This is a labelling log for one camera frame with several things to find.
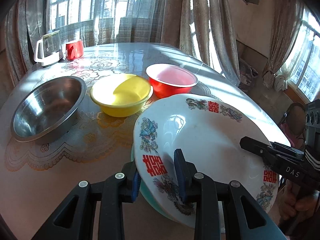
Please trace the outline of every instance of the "plastic bowl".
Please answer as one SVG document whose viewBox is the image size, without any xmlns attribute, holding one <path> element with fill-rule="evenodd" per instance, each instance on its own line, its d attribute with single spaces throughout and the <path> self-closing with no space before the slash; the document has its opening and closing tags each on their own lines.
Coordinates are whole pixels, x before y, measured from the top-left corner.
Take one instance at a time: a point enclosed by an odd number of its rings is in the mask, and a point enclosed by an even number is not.
<svg viewBox="0 0 320 240">
<path fill-rule="evenodd" d="M 133 74 L 113 74 L 98 80 L 90 91 L 93 102 L 114 117 L 127 117 L 138 112 L 153 93 L 144 78 Z"/>
<path fill-rule="evenodd" d="M 166 98 L 176 94 L 189 93 L 198 83 L 190 71 L 169 64 L 154 64 L 146 69 L 149 82 L 157 97 Z"/>
</svg>

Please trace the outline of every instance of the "screw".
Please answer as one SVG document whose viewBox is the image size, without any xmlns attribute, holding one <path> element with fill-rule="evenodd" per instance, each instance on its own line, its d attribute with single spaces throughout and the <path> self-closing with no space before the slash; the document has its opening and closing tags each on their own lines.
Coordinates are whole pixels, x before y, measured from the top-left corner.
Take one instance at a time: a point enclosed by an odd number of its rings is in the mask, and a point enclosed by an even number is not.
<svg viewBox="0 0 320 240">
<path fill-rule="evenodd" d="M 203 177 L 204 177 L 203 174 L 200 172 L 195 173 L 194 176 L 196 179 L 203 179 Z"/>
<path fill-rule="evenodd" d="M 79 182 L 79 187 L 86 187 L 87 185 L 88 185 L 88 182 L 86 180 Z"/>
<path fill-rule="evenodd" d="M 119 172 L 115 175 L 116 179 L 123 179 L 124 178 L 124 174 L 122 172 Z"/>
<path fill-rule="evenodd" d="M 239 181 L 236 181 L 236 180 L 233 180 L 233 181 L 231 181 L 231 186 L 232 187 L 240 187 L 240 182 Z"/>
</svg>

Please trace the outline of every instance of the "stack of plates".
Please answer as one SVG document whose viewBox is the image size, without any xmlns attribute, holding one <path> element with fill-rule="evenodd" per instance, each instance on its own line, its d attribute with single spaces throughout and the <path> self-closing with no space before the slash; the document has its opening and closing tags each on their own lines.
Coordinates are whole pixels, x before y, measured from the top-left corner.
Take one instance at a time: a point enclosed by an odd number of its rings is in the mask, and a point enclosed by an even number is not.
<svg viewBox="0 0 320 240">
<path fill-rule="evenodd" d="M 196 205 L 181 202 L 173 164 L 174 151 L 180 148 L 199 172 L 222 183 L 238 180 L 268 212 L 279 176 L 260 157 L 241 149 L 244 136 L 270 145 L 248 117 L 213 98 L 179 94 L 154 102 L 134 127 L 142 195 L 164 216 L 194 228 Z M 223 232 L 222 205 L 220 223 Z"/>
</svg>

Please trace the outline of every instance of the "finger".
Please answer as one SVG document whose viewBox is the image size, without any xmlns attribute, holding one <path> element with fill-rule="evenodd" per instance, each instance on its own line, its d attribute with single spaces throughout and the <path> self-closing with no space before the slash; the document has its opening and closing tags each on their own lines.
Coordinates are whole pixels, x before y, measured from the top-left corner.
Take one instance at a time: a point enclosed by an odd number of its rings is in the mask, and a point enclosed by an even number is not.
<svg viewBox="0 0 320 240">
<path fill-rule="evenodd" d="M 290 180 L 286 180 L 285 181 L 285 187 L 286 187 L 286 190 L 287 191 L 291 191 L 291 189 L 292 189 L 292 181 L 290 181 Z"/>
<path fill-rule="evenodd" d="M 303 222 L 304 220 L 312 217 L 312 216 L 313 216 L 313 213 L 314 213 L 314 210 L 313 210 L 312 208 L 309 209 L 309 210 L 307 210 L 307 211 L 302 211 L 302 212 L 300 213 L 301 215 L 299 216 L 298 222 L 301 223 L 301 222 Z"/>
<path fill-rule="evenodd" d="M 282 211 L 283 214 L 290 217 L 294 217 L 297 214 L 297 211 L 294 209 L 294 207 L 290 206 L 287 203 L 283 203 L 279 211 Z"/>
<path fill-rule="evenodd" d="M 306 211 L 311 208 L 315 208 L 318 197 L 316 195 L 309 195 L 302 199 L 299 199 L 295 204 L 295 209 L 297 211 Z"/>
<path fill-rule="evenodd" d="M 289 215 L 285 214 L 282 209 L 279 209 L 279 214 L 280 214 L 280 217 L 283 219 L 283 220 L 288 220 L 290 218 Z"/>
<path fill-rule="evenodd" d="M 282 199 L 285 203 L 291 206 L 294 206 L 297 201 L 295 195 L 291 192 L 286 192 L 285 194 L 283 194 Z"/>
</svg>

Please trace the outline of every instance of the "yellow bowl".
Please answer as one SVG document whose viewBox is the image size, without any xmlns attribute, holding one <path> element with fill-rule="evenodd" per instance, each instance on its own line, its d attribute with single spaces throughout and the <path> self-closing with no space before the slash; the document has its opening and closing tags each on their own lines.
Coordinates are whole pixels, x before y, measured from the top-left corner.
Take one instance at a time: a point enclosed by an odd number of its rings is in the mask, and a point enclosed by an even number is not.
<svg viewBox="0 0 320 240">
<path fill-rule="evenodd" d="M 113 74 L 98 80 L 90 91 L 93 102 L 114 117 L 138 112 L 153 93 L 150 83 L 133 74 Z"/>
</svg>

